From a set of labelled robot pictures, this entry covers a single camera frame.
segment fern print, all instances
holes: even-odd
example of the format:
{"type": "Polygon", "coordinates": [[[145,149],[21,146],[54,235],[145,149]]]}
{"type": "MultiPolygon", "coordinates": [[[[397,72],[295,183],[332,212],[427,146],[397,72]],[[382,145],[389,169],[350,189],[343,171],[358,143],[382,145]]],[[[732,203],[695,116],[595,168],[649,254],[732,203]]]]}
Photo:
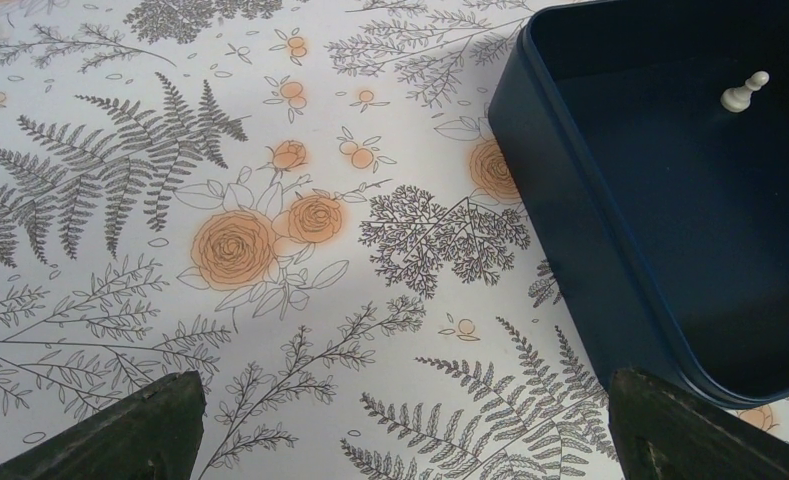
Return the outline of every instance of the fern print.
{"type": "Polygon", "coordinates": [[[331,369],[340,364],[348,369],[360,371],[374,363],[375,351],[365,350],[361,342],[374,340],[374,335],[391,337],[397,333],[417,332],[423,325],[426,314],[423,303],[417,298],[398,297],[388,302],[387,313],[377,317],[377,307],[367,304],[361,312],[347,317],[347,322],[338,327],[339,337],[329,340],[325,348],[314,352],[309,338],[311,329],[301,326],[299,331],[282,346],[285,352],[285,369],[276,374],[265,374],[256,363],[250,363],[240,375],[232,379],[226,391],[234,396],[232,405],[220,402],[220,414],[214,419],[227,427],[220,445],[211,455],[198,479],[214,468],[233,468],[241,461],[243,452],[262,447],[275,450],[284,444],[293,447],[298,439],[283,429],[282,423],[275,428],[261,424],[252,434],[243,433],[245,425],[268,411],[276,411],[281,405],[314,396],[323,404],[332,403],[336,385],[332,375],[318,378],[312,367],[331,369]],[[258,389],[266,389],[261,395],[258,389]]]}
{"type": "Polygon", "coordinates": [[[387,285],[405,283],[424,298],[438,286],[444,262],[464,283],[496,285],[500,271],[514,266],[508,244],[522,250],[530,237],[519,213],[497,213],[471,197],[450,208],[435,203],[426,190],[402,185],[371,199],[371,220],[361,223],[360,242],[376,247],[371,262],[387,285]]]}
{"type": "Polygon", "coordinates": [[[92,274],[84,290],[51,308],[40,303],[50,300],[41,287],[0,292],[2,414],[57,398],[64,414],[81,420],[160,375],[185,369],[199,370],[208,391],[220,360],[211,349],[230,342],[230,331],[198,316],[180,321],[173,335],[154,336],[150,323],[161,311],[147,298],[169,285],[161,268],[143,257],[124,258],[92,274]],[[26,335],[44,328],[63,331],[62,336],[87,329],[96,340],[40,341],[26,335]]]}
{"type": "Polygon", "coordinates": [[[34,42],[6,43],[0,40],[0,67],[13,65],[20,57],[43,47],[40,55],[32,57],[32,63],[37,68],[47,68],[56,57],[73,54],[95,52],[92,57],[82,60],[79,72],[88,73],[89,70],[99,68],[113,60],[131,60],[138,55],[149,55],[161,59],[174,67],[176,64],[161,55],[141,50],[139,48],[123,45],[124,35],[118,31],[110,31],[108,25],[83,23],[75,35],[67,36],[58,32],[55,27],[34,25],[32,33],[35,34],[34,42]]]}
{"type": "Polygon", "coordinates": [[[194,106],[167,77],[156,76],[164,91],[162,113],[137,101],[76,96],[105,111],[114,122],[112,132],[18,118],[20,129],[56,161],[0,147],[0,165],[16,185],[0,185],[1,263],[16,266],[18,226],[42,263],[47,263],[47,238],[54,228],[65,254],[77,259],[82,235],[101,205],[106,248],[116,257],[123,228],[139,202],[147,225],[161,231],[173,192],[194,168],[204,161],[228,167],[220,138],[246,141],[240,119],[220,109],[208,82],[194,106]]]}
{"type": "Polygon", "coordinates": [[[606,392],[579,361],[556,327],[561,370],[545,364],[533,345],[505,319],[497,319],[518,352],[521,371],[501,375],[494,364],[419,357],[455,379],[479,408],[444,412],[424,403],[386,404],[370,394],[367,415],[414,452],[403,459],[366,450],[342,439],[344,455],[372,479],[551,479],[585,476],[584,458],[597,451],[617,459],[603,417],[606,392]]]}
{"type": "Polygon", "coordinates": [[[533,308],[538,308],[550,299],[553,299],[553,305],[561,302],[564,296],[559,290],[556,276],[553,275],[553,269],[547,259],[542,260],[538,265],[538,277],[539,279],[529,287],[529,296],[535,299],[533,308]]]}
{"type": "Polygon", "coordinates": [[[279,10],[282,10],[282,0],[142,0],[126,15],[123,23],[131,25],[138,40],[155,43],[173,39],[184,45],[211,28],[215,16],[221,22],[236,16],[246,20],[268,19],[279,10]]]}
{"type": "Polygon", "coordinates": [[[363,0],[352,12],[385,12],[360,32],[327,45],[340,74],[376,77],[390,70],[411,90],[406,97],[425,107],[453,101],[467,62],[494,63],[514,46],[518,32],[535,13],[527,0],[460,0],[459,8],[438,10],[425,0],[363,0]],[[514,20],[493,24],[489,9],[520,12],[514,20]]]}

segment blue container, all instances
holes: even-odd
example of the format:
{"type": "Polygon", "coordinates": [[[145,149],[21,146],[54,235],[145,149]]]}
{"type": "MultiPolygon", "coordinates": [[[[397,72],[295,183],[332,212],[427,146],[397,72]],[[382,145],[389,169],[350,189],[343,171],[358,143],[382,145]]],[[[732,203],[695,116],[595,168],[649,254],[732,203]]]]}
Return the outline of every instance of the blue container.
{"type": "Polygon", "coordinates": [[[789,0],[543,10],[488,118],[604,386],[636,366],[725,408],[789,396],[789,0]]]}

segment chess piece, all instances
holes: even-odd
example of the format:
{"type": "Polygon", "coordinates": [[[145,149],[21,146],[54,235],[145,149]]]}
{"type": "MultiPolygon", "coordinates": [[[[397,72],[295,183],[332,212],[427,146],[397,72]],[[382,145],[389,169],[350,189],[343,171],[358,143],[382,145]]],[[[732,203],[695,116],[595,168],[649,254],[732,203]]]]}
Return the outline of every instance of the chess piece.
{"type": "Polygon", "coordinates": [[[744,86],[728,88],[721,95],[721,105],[733,113],[747,110],[747,107],[750,106],[750,96],[753,95],[753,92],[758,92],[770,79],[768,72],[759,71],[754,73],[744,82],[744,86]]]}

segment floral tablecloth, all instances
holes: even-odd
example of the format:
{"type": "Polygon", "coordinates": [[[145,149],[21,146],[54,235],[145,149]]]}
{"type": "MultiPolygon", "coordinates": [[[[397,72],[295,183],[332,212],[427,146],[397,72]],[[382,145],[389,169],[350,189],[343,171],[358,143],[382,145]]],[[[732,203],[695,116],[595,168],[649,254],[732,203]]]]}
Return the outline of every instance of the floral tablecloth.
{"type": "Polygon", "coordinates": [[[485,118],[547,5],[0,0],[0,462],[196,369],[194,478],[620,479],[485,118]]]}

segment white chess pawn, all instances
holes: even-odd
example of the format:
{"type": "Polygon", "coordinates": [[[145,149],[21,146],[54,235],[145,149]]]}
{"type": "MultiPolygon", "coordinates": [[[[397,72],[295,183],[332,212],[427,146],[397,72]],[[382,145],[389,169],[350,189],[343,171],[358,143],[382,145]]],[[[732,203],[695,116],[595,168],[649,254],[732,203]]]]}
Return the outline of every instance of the white chess pawn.
{"type": "Polygon", "coordinates": [[[747,110],[750,106],[750,96],[753,92],[758,92],[760,88],[764,87],[771,77],[768,72],[756,72],[744,82],[743,87],[728,88],[723,95],[721,95],[721,105],[733,113],[739,113],[747,110]]]}

